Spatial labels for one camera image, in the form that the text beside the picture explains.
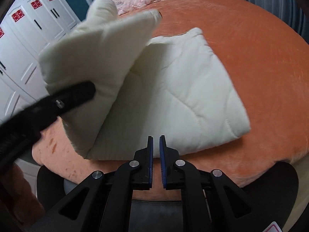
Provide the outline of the white wardrobe with red stickers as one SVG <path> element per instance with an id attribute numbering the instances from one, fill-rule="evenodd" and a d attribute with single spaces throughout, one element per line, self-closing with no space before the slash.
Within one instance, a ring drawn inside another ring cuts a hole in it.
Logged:
<path id="1" fill-rule="evenodd" d="M 39 53 L 80 20 L 66 0 L 15 0 L 1 22 L 1 122 L 47 96 Z"/>

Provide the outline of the orange velvet bedspread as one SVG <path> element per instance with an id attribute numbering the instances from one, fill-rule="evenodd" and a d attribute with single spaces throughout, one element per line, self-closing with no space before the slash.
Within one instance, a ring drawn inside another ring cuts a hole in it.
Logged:
<path id="1" fill-rule="evenodd" d="M 297 202 L 307 202 L 308 44 L 243 0 L 167 0 L 151 7 L 163 15 L 156 36 L 203 30 L 250 119 L 251 130 L 242 138 L 184 159 L 201 170 L 219 168 L 240 186 L 278 161 L 290 162 L 299 177 Z"/>

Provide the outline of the blue grey curtain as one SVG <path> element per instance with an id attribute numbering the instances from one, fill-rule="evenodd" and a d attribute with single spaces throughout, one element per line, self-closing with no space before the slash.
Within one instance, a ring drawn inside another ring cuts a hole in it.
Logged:
<path id="1" fill-rule="evenodd" d="M 308 18 L 296 0 L 246 0 L 267 10 L 308 42 Z"/>

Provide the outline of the cream quilted jacket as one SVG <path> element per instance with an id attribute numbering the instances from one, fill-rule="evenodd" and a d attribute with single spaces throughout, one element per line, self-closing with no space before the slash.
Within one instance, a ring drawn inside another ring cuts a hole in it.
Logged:
<path id="1" fill-rule="evenodd" d="M 250 131 L 243 102 L 202 30 L 153 37 L 161 18 L 155 9 L 120 18 L 112 0 L 94 0 L 84 21 L 40 53 L 48 93 L 95 85 L 91 101 L 62 116 L 83 158 L 130 160 L 148 136 L 161 135 L 185 155 Z"/>

